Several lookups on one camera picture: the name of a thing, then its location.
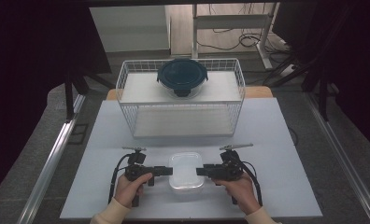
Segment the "beige sleeve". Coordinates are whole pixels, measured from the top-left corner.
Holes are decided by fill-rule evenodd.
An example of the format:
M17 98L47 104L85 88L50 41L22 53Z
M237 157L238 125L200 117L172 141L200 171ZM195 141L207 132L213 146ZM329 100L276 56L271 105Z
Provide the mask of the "beige sleeve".
M112 198L106 210L95 214L92 217L91 224L121 224L124 217L130 212L130 209L118 203Z
M245 219L248 224L277 224L269 214L267 214L263 207L258 211L247 215Z

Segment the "person's hand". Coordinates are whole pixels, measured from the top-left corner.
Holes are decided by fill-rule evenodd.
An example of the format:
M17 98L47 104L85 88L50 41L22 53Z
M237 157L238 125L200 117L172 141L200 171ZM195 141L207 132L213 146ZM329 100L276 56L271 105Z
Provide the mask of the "person's hand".
M129 181L126 176L121 175L118 178L118 186L116 187L115 200L121 205L132 208L132 200L136 195L142 195L142 184L152 178L152 174L145 174L140 176L135 181Z
M249 175L243 173L236 181L224 181L213 179L214 183L226 187L229 195L237 200L238 207L246 215L258 211L261 206L255 198L252 180Z

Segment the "white table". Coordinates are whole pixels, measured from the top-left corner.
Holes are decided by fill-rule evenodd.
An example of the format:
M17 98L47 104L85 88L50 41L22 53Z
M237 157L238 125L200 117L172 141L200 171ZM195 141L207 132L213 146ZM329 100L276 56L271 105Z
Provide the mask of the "white table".
M293 145L276 98L247 99L233 137L134 139L116 101L104 101L60 218L91 218L107 206L110 178L118 160L146 147L145 165L168 165L171 155L199 153L203 163L221 163L219 147L252 142L238 150L242 161L257 170L263 206L272 217L320 217L320 208ZM183 197L169 186L168 176L144 187L140 205L128 215L138 220L242 218L244 214L223 187L206 179L201 193Z

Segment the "white wall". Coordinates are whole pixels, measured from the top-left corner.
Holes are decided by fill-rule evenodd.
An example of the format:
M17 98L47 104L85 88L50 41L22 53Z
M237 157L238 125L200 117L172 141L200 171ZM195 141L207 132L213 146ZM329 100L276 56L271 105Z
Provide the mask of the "white wall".
M106 52L169 49L164 6L91 7Z

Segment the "white wire basket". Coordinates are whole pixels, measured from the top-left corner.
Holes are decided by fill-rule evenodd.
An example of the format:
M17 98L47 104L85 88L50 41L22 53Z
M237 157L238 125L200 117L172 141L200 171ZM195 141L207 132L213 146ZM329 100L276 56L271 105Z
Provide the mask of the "white wire basket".
M173 98L157 81L170 60L125 61L116 94L133 137L232 136L245 95L237 59L195 60L208 81L191 99Z

